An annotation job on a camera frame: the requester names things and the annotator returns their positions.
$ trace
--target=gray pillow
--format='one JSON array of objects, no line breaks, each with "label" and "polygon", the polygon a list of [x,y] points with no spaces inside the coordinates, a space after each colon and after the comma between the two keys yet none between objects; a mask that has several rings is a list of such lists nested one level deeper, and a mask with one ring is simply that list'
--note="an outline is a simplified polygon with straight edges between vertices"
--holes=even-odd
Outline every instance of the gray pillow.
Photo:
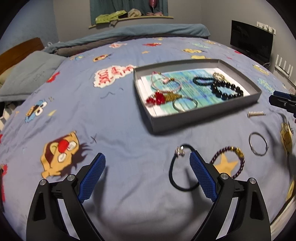
[{"label": "gray pillow", "polygon": [[0,102],[27,99],[43,85],[65,57],[35,51],[18,63],[0,89]]}]

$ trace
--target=curtain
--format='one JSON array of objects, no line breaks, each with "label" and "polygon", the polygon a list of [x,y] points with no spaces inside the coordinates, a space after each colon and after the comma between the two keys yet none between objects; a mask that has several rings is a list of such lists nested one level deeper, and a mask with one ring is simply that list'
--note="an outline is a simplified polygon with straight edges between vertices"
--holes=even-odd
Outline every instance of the curtain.
[{"label": "curtain", "polygon": [[[89,0],[89,3],[92,25],[96,24],[95,19],[101,14],[111,14],[120,10],[129,12],[132,8],[140,10],[142,16],[152,12],[148,0]],[[168,16],[168,0],[158,0],[155,12],[162,12],[164,16]]]}]

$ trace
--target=wall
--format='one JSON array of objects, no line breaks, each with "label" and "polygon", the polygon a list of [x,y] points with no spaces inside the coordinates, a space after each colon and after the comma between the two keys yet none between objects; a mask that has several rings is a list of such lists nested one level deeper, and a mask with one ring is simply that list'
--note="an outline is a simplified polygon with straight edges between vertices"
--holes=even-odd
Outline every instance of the wall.
[{"label": "wall", "polygon": [[[281,16],[266,0],[202,0],[202,24],[210,31],[210,39],[230,46],[231,20],[256,26],[257,21],[276,29],[270,70],[277,54],[296,67],[296,40]],[[292,82],[296,80],[293,71]]]},{"label": "wall", "polygon": [[[113,29],[109,24],[91,25],[89,0],[53,0],[59,40],[69,41]],[[118,22],[116,28],[150,23],[200,23],[201,0],[168,0],[168,14],[174,19],[135,19]]]},{"label": "wall", "polygon": [[0,39],[0,54],[35,37],[44,46],[59,41],[52,0],[30,0],[17,13]]}]

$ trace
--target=television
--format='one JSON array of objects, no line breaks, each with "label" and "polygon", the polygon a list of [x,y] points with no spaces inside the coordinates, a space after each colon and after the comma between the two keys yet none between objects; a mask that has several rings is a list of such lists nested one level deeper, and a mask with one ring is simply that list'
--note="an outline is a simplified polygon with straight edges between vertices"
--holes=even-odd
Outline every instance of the television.
[{"label": "television", "polygon": [[273,39],[268,31],[232,20],[230,44],[262,65],[270,62]]}]

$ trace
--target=wooden shelf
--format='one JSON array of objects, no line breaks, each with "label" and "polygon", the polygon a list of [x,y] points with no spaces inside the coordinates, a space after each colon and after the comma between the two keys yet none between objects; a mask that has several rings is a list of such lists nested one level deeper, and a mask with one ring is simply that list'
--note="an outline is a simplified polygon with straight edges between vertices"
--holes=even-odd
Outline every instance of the wooden shelf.
[{"label": "wooden shelf", "polygon": [[[140,17],[133,17],[133,18],[119,18],[119,19],[116,19],[117,21],[126,21],[126,20],[133,20],[133,19],[139,19],[139,18],[170,18],[170,19],[173,19],[174,17],[172,16],[140,16]],[[89,29],[90,28],[94,28],[100,24],[104,24],[104,23],[99,23],[99,24],[94,24],[94,25],[91,25],[89,26]]]}]

